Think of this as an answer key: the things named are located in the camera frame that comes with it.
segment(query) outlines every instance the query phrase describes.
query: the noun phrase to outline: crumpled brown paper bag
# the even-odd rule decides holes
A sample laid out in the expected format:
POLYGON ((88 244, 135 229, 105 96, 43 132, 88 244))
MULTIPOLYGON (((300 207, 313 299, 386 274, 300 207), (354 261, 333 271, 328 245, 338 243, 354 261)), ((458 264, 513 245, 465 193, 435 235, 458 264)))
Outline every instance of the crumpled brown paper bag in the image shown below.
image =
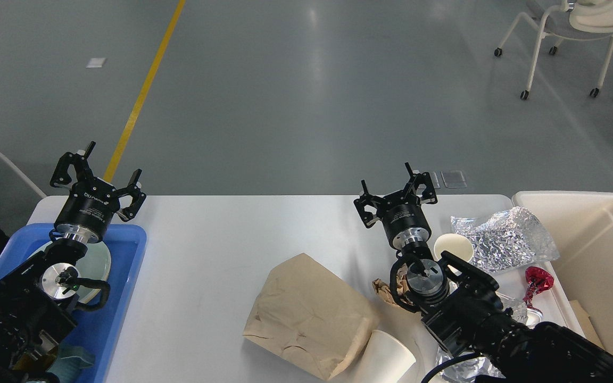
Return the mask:
MULTIPOLYGON (((412 304, 408 299, 406 299, 406 293, 408 293, 408 281, 406 280, 406 273, 408 272, 408 268, 404 265, 399 269, 399 272, 396 274, 396 294, 401 298, 401 300, 405 303, 412 304)), ((375 291, 375 294, 379 296, 384 303, 388 305, 392 305, 394 307, 399 307, 396 302, 394 302, 394 298, 392 297, 392 293, 390 290, 390 286, 382 281, 382 279, 375 279, 372 281, 372 289, 375 291)))
POLYGON ((368 299, 300 254, 269 273, 243 337, 330 380, 363 351, 378 324, 368 299))

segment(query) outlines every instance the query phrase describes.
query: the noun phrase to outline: white cup rim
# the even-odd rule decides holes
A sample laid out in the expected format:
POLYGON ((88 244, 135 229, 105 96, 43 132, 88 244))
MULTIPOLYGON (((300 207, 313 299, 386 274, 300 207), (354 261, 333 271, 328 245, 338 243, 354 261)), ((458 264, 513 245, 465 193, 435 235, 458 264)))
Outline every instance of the white cup rim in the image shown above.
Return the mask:
POLYGON ((392 335, 390 335, 389 333, 384 332, 384 331, 382 331, 382 330, 377 330, 377 329, 375 329, 375 330, 373 330, 373 332, 377 332, 377 333, 379 333, 379 334, 385 335, 385 337, 387 337, 387 338, 389 338, 389 339, 393 340, 394 342, 396 342, 396 344, 398 344, 399 346, 401 346, 401 349, 402 349, 402 350, 403 350, 403 351, 404 351, 404 352, 405 352, 405 353, 406 353, 408 356, 410 356, 410 357, 413 359, 413 362, 414 362, 414 363, 417 361, 416 356, 415 356, 415 355, 413 355, 413 352, 411 352, 411 350, 410 350, 410 349, 408 349, 408 347, 406 347, 406 345, 405 345, 405 344, 403 344, 401 341, 399 341, 397 338, 393 337, 393 336, 392 336, 392 335))
MULTIPOLYGON (((466 244, 467 244, 467 243, 470 243, 470 246, 472 246, 472 242, 469 240, 469 238, 465 237, 464 235, 460 235, 460 234, 457 234, 457 233, 445 233, 445 234, 442 234, 442 235, 440 235, 440 236, 438 236, 438 237, 436 238, 436 240, 435 240, 435 245, 434 245, 434 251, 433 251, 433 253, 434 253, 434 254, 432 254, 432 255, 433 255, 433 258, 434 258, 434 260, 435 260, 436 262, 438 262, 438 260, 440 260, 440 259, 441 259, 441 254, 440 254, 440 253, 437 251, 437 250, 438 250, 438 246, 436 245, 436 243, 440 242, 440 238, 442 238, 442 237, 443 237, 444 239, 446 239, 446 238, 450 238, 450 237, 453 237, 453 238, 458 238, 458 237, 460 237, 460 238, 461 238, 461 240, 466 240, 466 241, 467 241, 467 242, 466 242, 466 244)), ((458 254, 454 254, 454 255, 457 255, 457 257, 459 257, 460 259, 463 259, 463 258, 462 258, 460 255, 458 255, 458 254)), ((464 260, 465 262, 470 262, 470 260, 472 260, 472 258, 473 258, 473 257, 474 257, 474 246, 472 247, 472 255, 470 255, 469 259, 463 259, 463 260, 464 260)))

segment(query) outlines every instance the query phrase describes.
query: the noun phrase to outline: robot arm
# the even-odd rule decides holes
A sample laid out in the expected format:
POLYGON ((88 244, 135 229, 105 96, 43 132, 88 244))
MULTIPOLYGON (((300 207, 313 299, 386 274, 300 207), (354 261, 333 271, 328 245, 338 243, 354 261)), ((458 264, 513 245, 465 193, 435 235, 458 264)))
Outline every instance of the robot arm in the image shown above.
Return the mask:
MULTIPOLYGON (((397 250, 390 271, 394 301, 407 311, 420 312, 424 327, 442 349, 457 357, 455 361, 472 349, 476 352, 472 357, 486 356, 506 376, 506 380, 480 376, 477 382, 613 383, 613 355, 557 324, 542 322, 530 329, 516 322, 511 310, 503 310, 496 296, 499 285, 489 274, 450 252, 442 252, 438 262, 433 260, 426 243, 431 230, 420 205, 436 203, 436 194, 427 173, 411 172, 408 163, 406 169, 411 178, 401 191, 375 197, 364 188, 354 201, 366 227, 381 221, 390 246, 397 250), (418 196, 420 184, 425 189, 418 196), (377 211, 367 212, 365 206, 377 211), (408 269, 409 291, 402 300, 396 293, 396 274, 403 266, 408 269), (451 294, 449 280, 458 286, 451 294)), ((437 372, 431 371, 423 383, 437 372)))
POLYGON ((53 187, 71 184, 72 165, 77 179, 49 233, 53 243, 0 279, 0 382, 58 381, 44 371, 14 367, 24 355, 36 361, 58 346, 77 327, 72 311, 99 310, 109 300, 110 284, 82 278, 77 261, 87 254, 87 243, 103 240, 115 213, 123 221, 134 218, 146 194, 138 183, 140 169, 122 189, 95 177, 87 163, 94 146, 92 141, 86 150, 64 154, 51 177, 53 187), (131 196, 131 204, 122 208, 124 196, 131 196), (80 286, 100 289, 99 301, 78 302, 80 286))

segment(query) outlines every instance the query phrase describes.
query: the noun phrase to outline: aluminum foil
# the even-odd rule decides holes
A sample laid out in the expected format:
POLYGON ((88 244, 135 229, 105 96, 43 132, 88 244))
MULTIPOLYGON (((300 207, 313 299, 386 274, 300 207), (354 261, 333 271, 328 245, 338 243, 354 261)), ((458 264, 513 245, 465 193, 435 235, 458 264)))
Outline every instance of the aluminum foil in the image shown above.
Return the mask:
POLYGON ((451 225, 453 232, 469 238, 475 248, 470 264, 489 274, 560 256, 550 233, 521 206, 486 218, 451 217, 451 225))
MULTIPOLYGON (((526 324, 526 304, 521 299, 515 299, 501 293, 497 293, 498 298, 503 302, 503 308, 511 307, 513 310, 513 319, 520 323, 526 324)), ((436 352, 436 364, 444 363, 452 359, 448 353, 441 348, 436 352)), ((441 371, 441 378, 450 383, 474 383, 479 375, 489 375, 496 378, 504 378, 501 371, 496 366, 491 364, 491 361, 485 357, 470 359, 463 363, 458 363, 441 371)))

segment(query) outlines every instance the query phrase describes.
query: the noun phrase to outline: black cable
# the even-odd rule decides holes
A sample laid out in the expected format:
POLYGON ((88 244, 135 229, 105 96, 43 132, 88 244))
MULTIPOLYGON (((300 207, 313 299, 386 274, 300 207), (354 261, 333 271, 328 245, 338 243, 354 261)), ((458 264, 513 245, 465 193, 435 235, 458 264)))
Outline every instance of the black cable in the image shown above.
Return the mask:
POLYGON ((51 231, 49 231, 49 240, 51 240, 51 242, 54 242, 55 240, 61 237, 62 237, 61 233, 56 232, 56 229, 51 229, 51 231))
POLYGON ((69 279, 68 284, 78 284, 79 286, 85 286, 86 288, 100 289, 100 296, 98 303, 93 305, 87 305, 85 303, 78 302, 75 306, 75 310, 81 311, 96 311, 105 306, 107 298, 110 295, 110 284, 100 279, 88 279, 88 278, 74 278, 69 279))
POLYGON ((453 359, 451 359, 450 361, 445 361, 444 363, 441 363, 440 365, 436 366, 435 368, 431 369, 423 378, 423 380, 420 381, 420 383, 429 383, 430 380, 432 380, 432 378, 438 374, 441 370, 445 369, 445 368, 449 368, 450 366, 453 366, 453 364, 458 364, 464 361, 469 361, 470 359, 474 359, 474 358, 479 358, 481 356, 481 354, 479 354, 479 352, 472 352, 470 354, 465 354, 465 355, 460 355, 457 356, 453 359))

